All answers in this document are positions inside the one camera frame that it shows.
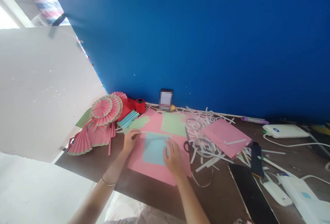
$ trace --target smartphone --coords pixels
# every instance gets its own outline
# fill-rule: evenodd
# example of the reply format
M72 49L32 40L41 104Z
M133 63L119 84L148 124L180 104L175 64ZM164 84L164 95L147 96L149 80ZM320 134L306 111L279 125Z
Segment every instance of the smartphone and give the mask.
M255 224L279 224L250 169L247 166L229 164L229 171L251 220Z
M170 110L172 104L173 90L161 89L159 98L159 109Z

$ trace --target wrist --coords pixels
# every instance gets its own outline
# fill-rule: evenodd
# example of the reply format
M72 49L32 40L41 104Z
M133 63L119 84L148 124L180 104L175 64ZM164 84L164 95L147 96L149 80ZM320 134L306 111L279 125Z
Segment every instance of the wrist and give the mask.
M128 155L130 155L131 152L132 151L129 151L127 149L123 149L123 150L121 150L120 155L123 156L123 157L128 157Z
M174 174L173 176L177 184L183 182L184 180L187 180L187 176L185 175L185 173L178 173Z

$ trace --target purple glue stick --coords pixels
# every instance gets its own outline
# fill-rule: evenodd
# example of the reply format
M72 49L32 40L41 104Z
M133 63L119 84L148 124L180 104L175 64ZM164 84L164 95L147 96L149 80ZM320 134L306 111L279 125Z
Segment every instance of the purple glue stick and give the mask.
M248 122L254 122L254 123L258 123L258 124L269 124L269 121L261 120L261 119L257 119L257 118L251 118L251 117L242 117L241 120L248 121Z

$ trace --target hand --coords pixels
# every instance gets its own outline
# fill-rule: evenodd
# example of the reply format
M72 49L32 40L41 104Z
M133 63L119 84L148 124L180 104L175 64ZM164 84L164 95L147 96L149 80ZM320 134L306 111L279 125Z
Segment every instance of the hand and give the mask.
M169 156L167 156L167 147L164 147L163 151L165 164L175 178L184 176L185 172L181 164L181 150L179 148L179 145L170 138L168 140L169 141L165 142L168 146Z
M135 147L136 141L140 138L141 132L138 129L131 129L124 138L123 152L130 154Z

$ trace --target red tape roll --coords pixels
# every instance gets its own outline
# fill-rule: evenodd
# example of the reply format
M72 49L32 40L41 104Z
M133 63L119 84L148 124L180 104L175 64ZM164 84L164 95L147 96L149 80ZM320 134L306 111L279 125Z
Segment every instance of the red tape roll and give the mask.
M144 113L145 112L145 101L141 98L137 99L136 103L135 103L135 107L136 107L136 111L139 114Z

